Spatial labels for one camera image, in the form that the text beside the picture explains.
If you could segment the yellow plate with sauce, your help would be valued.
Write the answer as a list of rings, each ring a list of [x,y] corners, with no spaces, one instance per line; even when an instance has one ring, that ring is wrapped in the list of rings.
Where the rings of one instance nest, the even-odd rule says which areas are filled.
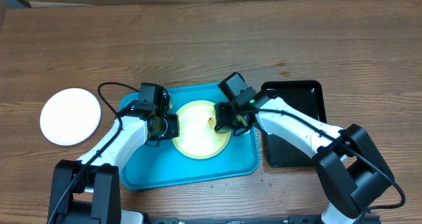
[[[179,136],[172,141],[179,152],[193,159],[208,159],[219,154],[228,144],[230,132],[217,133],[215,103],[192,101],[177,112]]]

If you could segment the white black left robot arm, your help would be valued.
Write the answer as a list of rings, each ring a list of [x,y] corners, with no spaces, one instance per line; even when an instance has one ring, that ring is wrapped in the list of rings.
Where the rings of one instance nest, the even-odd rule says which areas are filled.
[[[143,82],[137,99],[120,111],[109,132],[76,161],[62,159],[53,170],[47,223],[143,223],[145,216],[121,207],[119,174],[129,158],[149,141],[179,135],[171,95],[161,85]]]

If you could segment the white plate with sauce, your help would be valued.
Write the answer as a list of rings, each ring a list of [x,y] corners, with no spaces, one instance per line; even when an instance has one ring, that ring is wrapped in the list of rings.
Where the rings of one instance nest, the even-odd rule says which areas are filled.
[[[40,129],[50,142],[72,146],[97,129],[102,110],[96,97],[81,88],[68,88],[47,100],[40,114]]]

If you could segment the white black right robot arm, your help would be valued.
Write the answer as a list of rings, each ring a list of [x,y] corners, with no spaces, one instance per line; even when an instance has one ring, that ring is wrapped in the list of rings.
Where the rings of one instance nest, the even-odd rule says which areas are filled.
[[[315,166],[329,205],[321,223],[357,223],[394,184],[394,176],[367,131],[320,122],[281,97],[257,92],[234,72],[218,85],[227,102],[217,103],[217,133],[235,136],[257,128],[290,143]]]

